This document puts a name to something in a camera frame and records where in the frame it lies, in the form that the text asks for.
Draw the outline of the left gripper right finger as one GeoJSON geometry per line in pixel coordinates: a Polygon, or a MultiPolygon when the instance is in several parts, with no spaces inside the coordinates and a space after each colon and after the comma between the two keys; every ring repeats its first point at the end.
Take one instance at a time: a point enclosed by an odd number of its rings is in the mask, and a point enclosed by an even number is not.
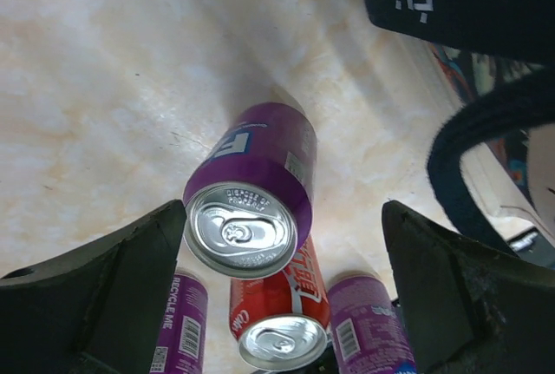
{"type": "Polygon", "coordinates": [[[554,271],[392,200],[382,230],[420,373],[552,373],[554,271]]]}

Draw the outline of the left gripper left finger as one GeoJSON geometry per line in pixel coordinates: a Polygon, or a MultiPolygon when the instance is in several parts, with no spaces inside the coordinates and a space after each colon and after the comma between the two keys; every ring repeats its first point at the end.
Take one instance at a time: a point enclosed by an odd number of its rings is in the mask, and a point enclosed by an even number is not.
{"type": "Polygon", "coordinates": [[[123,228],[1,278],[3,373],[147,373],[186,210],[123,228]]]}

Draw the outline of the beige canvas tote bag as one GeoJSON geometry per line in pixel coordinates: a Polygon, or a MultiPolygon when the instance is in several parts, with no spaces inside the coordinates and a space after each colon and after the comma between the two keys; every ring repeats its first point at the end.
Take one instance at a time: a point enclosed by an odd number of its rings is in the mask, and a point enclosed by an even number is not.
{"type": "Polygon", "coordinates": [[[473,118],[504,114],[482,104],[493,91],[554,75],[554,0],[356,1],[371,24],[428,43],[473,118]]]}

